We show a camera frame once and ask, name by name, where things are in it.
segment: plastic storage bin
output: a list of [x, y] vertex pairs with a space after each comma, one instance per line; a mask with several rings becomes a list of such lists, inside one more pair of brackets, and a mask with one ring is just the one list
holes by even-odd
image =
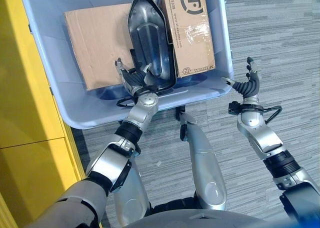
[[[71, 127], [89, 129], [123, 120], [128, 108], [116, 106], [123, 86], [87, 91], [74, 57], [64, 12], [131, 3], [132, 0], [22, 0], [42, 63], [63, 120]], [[233, 77], [224, 0], [206, 0], [216, 69], [180, 79], [159, 98], [159, 109], [223, 96], [230, 87], [221, 77]]]

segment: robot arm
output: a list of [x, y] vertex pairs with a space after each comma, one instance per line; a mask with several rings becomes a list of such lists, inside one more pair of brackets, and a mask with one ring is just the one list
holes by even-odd
[[[281, 106], [265, 109], [259, 103], [259, 71], [252, 58], [247, 58], [248, 82], [240, 83], [222, 78], [238, 93], [243, 102], [229, 104], [229, 114], [237, 115], [237, 128], [248, 139], [250, 145], [273, 176], [279, 190], [285, 191], [280, 200], [288, 215], [298, 220], [306, 214], [320, 219], [320, 189], [307, 171], [298, 165], [277, 134], [267, 124], [281, 111]], [[263, 114], [277, 110], [265, 121]]]
[[150, 65], [140, 73], [127, 72], [120, 59], [115, 65], [125, 88], [135, 98], [135, 105], [88, 166], [86, 178], [72, 185], [29, 228], [98, 227], [109, 192], [122, 187], [132, 165], [130, 157], [141, 152], [138, 141], [159, 108], [158, 96], [144, 82]]

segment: cardboard box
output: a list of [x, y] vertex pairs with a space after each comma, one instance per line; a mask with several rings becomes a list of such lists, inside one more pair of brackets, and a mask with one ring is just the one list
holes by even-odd
[[174, 46], [178, 77], [216, 67], [206, 0], [162, 0]]
[[101, 6], [66, 12], [75, 58], [86, 87], [93, 90], [121, 84], [115, 61], [133, 68], [128, 15], [131, 4]]

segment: yellow cabinet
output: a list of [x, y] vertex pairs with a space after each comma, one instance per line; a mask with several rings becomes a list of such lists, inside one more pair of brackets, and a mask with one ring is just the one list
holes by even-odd
[[64, 137], [22, 0], [0, 14], [0, 148]]
[[19, 227], [79, 180], [65, 138], [0, 149], [0, 192]]
[[0, 0], [0, 227], [34, 221], [84, 177], [22, 0]]

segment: cable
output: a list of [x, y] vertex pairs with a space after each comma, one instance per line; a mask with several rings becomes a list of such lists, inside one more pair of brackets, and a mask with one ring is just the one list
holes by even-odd
[[269, 119], [267, 119], [265, 122], [265, 124], [267, 125], [269, 122], [271, 122], [274, 118], [276, 118], [277, 115], [280, 114], [280, 112], [282, 111], [282, 107], [281, 105], [276, 105], [274, 107], [270, 107], [267, 109], [263, 109], [263, 113], [267, 113], [267, 112], [271, 112], [271, 111], [276, 111], [275, 113], [273, 113]]
[[120, 99], [117, 101], [116, 105], [118, 107], [124, 107], [124, 108], [133, 108], [133, 105], [127, 105], [127, 104], [122, 104], [123, 102], [129, 101], [129, 100], [133, 100], [133, 97], [125, 97], [123, 99]]

